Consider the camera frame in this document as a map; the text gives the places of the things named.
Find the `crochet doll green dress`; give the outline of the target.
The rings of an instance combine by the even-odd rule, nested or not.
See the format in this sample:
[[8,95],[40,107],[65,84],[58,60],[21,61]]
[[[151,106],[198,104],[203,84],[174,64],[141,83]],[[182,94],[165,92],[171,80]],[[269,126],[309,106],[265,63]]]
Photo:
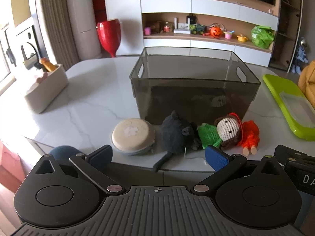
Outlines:
[[242,123],[236,113],[215,120],[213,125],[203,123],[197,128],[202,147],[214,146],[228,150],[237,146],[243,137]]

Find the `round beige zipper pouch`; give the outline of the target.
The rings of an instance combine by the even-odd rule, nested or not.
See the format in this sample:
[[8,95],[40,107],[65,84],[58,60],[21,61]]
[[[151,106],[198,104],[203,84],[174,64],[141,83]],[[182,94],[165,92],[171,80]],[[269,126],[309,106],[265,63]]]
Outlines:
[[113,129],[111,140],[115,149],[121,154],[141,155],[154,146],[155,129],[143,119],[124,119]]

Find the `green bin lid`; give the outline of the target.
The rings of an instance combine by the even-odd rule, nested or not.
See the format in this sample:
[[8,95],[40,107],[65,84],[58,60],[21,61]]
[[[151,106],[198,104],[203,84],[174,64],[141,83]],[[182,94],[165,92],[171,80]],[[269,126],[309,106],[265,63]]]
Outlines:
[[265,74],[263,81],[279,105],[290,130],[299,138],[314,141],[314,108],[289,79]]

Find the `dark grey plush mouse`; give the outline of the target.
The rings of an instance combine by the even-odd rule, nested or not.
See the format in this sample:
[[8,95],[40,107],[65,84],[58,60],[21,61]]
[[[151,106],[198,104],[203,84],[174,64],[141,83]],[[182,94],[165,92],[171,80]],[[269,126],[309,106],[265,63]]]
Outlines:
[[153,166],[157,172],[166,162],[185,150],[199,150],[202,148],[197,132],[197,125],[182,118],[176,111],[166,117],[161,125],[162,147],[166,154]]

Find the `blue round stool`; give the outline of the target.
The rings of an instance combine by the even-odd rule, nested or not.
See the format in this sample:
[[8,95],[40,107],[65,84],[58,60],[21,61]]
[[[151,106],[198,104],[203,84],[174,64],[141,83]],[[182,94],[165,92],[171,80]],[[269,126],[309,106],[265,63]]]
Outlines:
[[52,149],[49,154],[54,157],[55,160],[68,160],[71,156],[82,153],[72,146],[59,146]]

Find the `smoky transparent storage bin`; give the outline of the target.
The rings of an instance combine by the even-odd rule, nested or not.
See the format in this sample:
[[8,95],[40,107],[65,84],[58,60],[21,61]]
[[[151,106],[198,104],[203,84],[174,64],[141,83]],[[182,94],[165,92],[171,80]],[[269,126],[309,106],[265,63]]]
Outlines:
[[140,118],[153,125],[177,112],[197,125],[243,118],[260,81],[232,51],[146,47],[129,76]]

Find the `cream rectangular desk organizer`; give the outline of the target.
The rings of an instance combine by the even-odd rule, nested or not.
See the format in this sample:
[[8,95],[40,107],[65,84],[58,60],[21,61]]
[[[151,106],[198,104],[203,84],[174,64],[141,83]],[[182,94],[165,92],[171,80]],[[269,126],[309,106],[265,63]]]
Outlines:
[[46,79],[34,83],[25,93],[25,101],[33,113],[42,113],[67,85],[66,71],[62,64],[57,64],[55,71],[49,72]]

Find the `yellow cushioned chair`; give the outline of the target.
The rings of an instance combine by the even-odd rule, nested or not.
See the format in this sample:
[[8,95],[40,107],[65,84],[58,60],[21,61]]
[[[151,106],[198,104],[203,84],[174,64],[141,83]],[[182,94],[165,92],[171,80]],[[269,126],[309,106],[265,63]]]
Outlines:
[[315,60],[307,65],[301,72],[298,87],[315,108]]

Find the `orange toy in organizer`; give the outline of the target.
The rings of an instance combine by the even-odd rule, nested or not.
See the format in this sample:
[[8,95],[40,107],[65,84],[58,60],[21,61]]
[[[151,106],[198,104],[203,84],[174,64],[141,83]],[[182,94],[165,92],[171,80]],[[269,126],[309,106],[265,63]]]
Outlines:
[[40,64],[43,65],[45,67],[45,69],[47,71],[49,71],[49,72],[53,72],[53,71],[55,71],[57,69],[57,66],[52,64],[50,62],[50,60],[47,59],[47,58],[41,58],[40,59]]

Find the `blue robot figurine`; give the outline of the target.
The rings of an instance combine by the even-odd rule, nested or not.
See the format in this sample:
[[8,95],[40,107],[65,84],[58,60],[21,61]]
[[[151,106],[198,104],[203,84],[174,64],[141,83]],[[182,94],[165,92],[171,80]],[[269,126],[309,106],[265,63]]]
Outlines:
[[297,50],[294,55],[293,63],[291,72],[294,74],[301,74],[303,66],[305,64],[308,64],[306,49],[308,47],[308,44],[306,42],[306,39],[304,37],[301,37],[299,40],[299,44],[297,47]]

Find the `yellow toy pot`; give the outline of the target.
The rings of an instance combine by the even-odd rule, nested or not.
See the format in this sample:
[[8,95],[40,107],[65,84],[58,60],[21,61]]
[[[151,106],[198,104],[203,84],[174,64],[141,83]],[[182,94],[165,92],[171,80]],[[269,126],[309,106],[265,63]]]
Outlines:
[[243,34],[237,35],[237,39],[240,42],[246,42],[248,40],[248,38],[245,35],[243,35]]

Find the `pink toy cup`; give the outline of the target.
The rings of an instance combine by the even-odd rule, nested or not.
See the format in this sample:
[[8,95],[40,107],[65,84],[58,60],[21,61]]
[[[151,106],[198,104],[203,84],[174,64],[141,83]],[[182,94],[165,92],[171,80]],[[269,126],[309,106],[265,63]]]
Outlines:
[[231,40],[233,38],[234,31],[224,31],[224,38],[227,40]]

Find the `red floor vase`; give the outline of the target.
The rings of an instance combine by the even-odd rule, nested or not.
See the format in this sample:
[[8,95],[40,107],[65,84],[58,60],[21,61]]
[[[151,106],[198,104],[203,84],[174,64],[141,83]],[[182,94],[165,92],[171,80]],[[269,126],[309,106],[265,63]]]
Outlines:
[[112,58],[115,58],[121,43],[120,21],[118,19],[112,19],[99,22],[97,23],[96,30],[101,46]]

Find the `orange pumpkin toy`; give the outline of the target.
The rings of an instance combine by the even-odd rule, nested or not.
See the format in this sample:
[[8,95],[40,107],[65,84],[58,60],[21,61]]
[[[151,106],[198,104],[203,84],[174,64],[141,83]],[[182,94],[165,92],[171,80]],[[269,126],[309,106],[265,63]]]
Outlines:
[[222,30],[220,29],[220,27],[211,27],[210,28],[210,35],[213,38],[220,38],[222,36]]

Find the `green plastic bag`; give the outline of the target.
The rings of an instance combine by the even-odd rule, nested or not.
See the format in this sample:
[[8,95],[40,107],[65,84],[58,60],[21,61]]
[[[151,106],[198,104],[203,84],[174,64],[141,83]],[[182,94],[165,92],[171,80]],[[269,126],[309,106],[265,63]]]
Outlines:
[[271,27],[255,26],[251,30],[251,41],[261,49],[268,49],[275,36]]

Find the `green toy tractor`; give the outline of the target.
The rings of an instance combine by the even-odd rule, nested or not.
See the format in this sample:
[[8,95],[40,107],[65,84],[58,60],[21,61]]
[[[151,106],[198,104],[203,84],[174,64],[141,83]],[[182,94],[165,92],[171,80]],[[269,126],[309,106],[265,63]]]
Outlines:
[[207,26],[200,25],[200,24],[191,24],[189,28],[190,28],[191,34],[194,34],[194,35],[197,35],[197,34],[203,35],[207,30]]

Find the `white router box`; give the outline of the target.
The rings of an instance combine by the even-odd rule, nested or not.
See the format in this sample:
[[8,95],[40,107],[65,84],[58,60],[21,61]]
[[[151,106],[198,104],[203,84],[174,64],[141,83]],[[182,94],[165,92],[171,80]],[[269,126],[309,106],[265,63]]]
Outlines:
[[174,34],[190,34],[190,18],[187,19],[186,23],[178,23],[178,19],[174,18]]

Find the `pink small cup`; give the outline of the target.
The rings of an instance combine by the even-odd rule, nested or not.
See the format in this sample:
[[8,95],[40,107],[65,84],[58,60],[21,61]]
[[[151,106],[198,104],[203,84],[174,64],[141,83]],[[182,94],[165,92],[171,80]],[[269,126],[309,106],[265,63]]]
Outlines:
[[144,28],[144,35],[145,35],[145,36],[151,35],[151,28],[150,28],[150,27]]

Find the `white wall shelf unit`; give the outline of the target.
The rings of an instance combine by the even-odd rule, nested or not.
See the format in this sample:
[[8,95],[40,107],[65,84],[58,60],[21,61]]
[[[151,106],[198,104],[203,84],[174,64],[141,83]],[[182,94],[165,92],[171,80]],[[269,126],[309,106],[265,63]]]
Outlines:
[[[145,47],[198,47],[228,50],[236,53],[245,63],[267,67],[270,63],[274,44],[261,49],[251,41],[251,30],[255,26],[271,27],[278,30],[280,0],[271,5],[259,0],[140,0],[142,27],[151,28],[151,35],[144,35]],[[178,23],[207,26],[203,35],[174,34],[174,18]],[[222,32],[234,31],[227,40],[210,35],[211,27],[220,27]],[[248,40],[240,42],[237,35],[243,34]]]

